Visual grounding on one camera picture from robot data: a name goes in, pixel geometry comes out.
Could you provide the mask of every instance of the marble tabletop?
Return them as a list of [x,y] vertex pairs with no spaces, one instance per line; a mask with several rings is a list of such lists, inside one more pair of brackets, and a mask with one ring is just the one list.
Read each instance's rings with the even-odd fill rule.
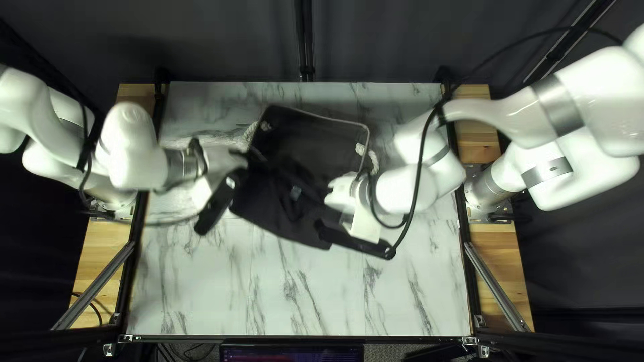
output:
[[[440,98],[438,84],[173,82],[160,142],[191,137],[244,148],[269,104],[369,126],[381,169],[401,164],[391,139]],[[190,186],[151,195],[148,220],[198,210]],[[393,260],[295,243],[226,212],[206,236],[194,220],[146,227],[128,334],[463,336],[470,334],[453,195],[416,213]],[[383,230],[393,243],[400,230]]]

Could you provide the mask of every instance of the wooden surface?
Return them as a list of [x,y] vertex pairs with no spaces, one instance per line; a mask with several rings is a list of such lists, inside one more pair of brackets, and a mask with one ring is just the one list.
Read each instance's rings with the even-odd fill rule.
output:
[[[456,91],[455,98],[489,99],[489,88],[485,85],[462,86]],[[492,126],[473,120],[458,121],[456,134],[462,162],[485,164],[501,155],[497,131]],[[514,224],[472,224],[469,233],[481,258],[530,329],[534,330]],[[488,326],[512,330],[488,286],[479,276],[477,280],[481,313]]]
[[[489,88],[483,85],[461,86],[457,90],[455,98],[489,99]],[[123,100],[139,103],[152,114],[154,87],[151,84],[121,84],[118,89],[117,102]],[[487,163],[500,156],[495,128],[480,122],[466,120],[456,123],[456,132],[461,161]],[[514,225],[471,225],[470,234],[477,251],[510,300],[516,305],[519,313],[533,329]],[[118,250],[125,245],[128,235],[128,225],[89,222],[74,291],[83,292],[85,290]],[[97,296],[97,300],[109,309],[109,312],[106,312],[97,305],[105,323],[114,311],[119,281],[120,270]],[[478,279],[478,293],[481,310],[488,326],[511,330],[487,285],[480,278]],[[94,311],[88,307],[72,328],[95,327],[97,325],[97,317]]]
[[[155,90],[152,84],[121,84],[118,88],[117,102],[128,100],[139,103],[150,114],[155,105]],[[79,268],[74,283],[75,292],[84,292],[90,283],[99,275],[116,253],[128,242],[129,225],[113,222],[91,221],[87,225]],[[94,303],[103,319],[109,321],[116,307],[118,286],[120,285],[122,267],[112,276],[96,296]],[[71,297],[70,305],[76,301]],[[91,307],[85,308],[72,328],[98,327],[99,319]]]

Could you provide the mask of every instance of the black bag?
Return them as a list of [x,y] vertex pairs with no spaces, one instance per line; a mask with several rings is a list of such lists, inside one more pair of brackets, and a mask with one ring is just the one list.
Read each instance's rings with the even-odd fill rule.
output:
[[362,124],[269,106],[252,136],[247,177],[234,190],[230,210],[282,238],[329,249],[315,225],[340,221],[341,213],[324,204],[328,183],[371,168],[368,157],[355,152],[368,139]]

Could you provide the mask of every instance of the mounting plate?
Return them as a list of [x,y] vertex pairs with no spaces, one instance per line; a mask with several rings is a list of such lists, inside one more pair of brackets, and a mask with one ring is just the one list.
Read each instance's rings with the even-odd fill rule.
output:
[[[465,167],[465,178],[466,180],[472,177],[476,177],[477,174],[483,172],[484,166],[487,164],[463,164],[463,167]],[[472,205],[465,201],[465,208],[466,212],[468,214],[468,223],[469,224],[510,224],[510,220],[498,220],[498,221],[491,221],[488,218],[489,212],[484,212],[481,210],[478,210],[476,207],[473,207]],[[509,200],[504,200],[500,204],[497,205],[497,211],[494,212],[495,214],[512,214],[512,205],[510,204]]]

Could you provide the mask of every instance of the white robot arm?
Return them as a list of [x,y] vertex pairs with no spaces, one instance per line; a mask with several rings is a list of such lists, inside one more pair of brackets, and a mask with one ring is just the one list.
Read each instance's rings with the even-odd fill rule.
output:
[[[94,116],[85,109],[89,133]],[[0,152],[14,152],[29,137],[23,164],[32,173],[78,189],[84,172],[75,168],[82,145],[79,103],[43,81],[0,64]],[[130,210],[136,190],[164,189],[205,173],[245,168],[228,148],[162,149],[151,117],[138,104],[122,102],[106,116],[84,191],[108,211]]]
[[[448,122],[479,120],[513,141],[491,167],[466,181],[470,206],[492,212],[501,201],[528,189],[539,208],[554,210],[633,177],[639,169],[637,155],[644,153],[643,64],[644,26],[640,26],[623,46],[598,50],[507,98],[445,103]],[[333,192],[325,201],[338,210],[355,211],[353,224],[358,226],[345,226],[352,236],[377,242],[379,232],[361,232],[380,228],[365,211],[372,203],[384,214],[409,211],[422,130],[430,113],[411,120],[396,134],[396,149],[408,166],[383,173],[373,199],[364,195],[367,186],[331,183]],[[464,180],[462,166],[449,151],[441,151],[443,145],[440,135],[428,132],[416,211],[428,208]]]

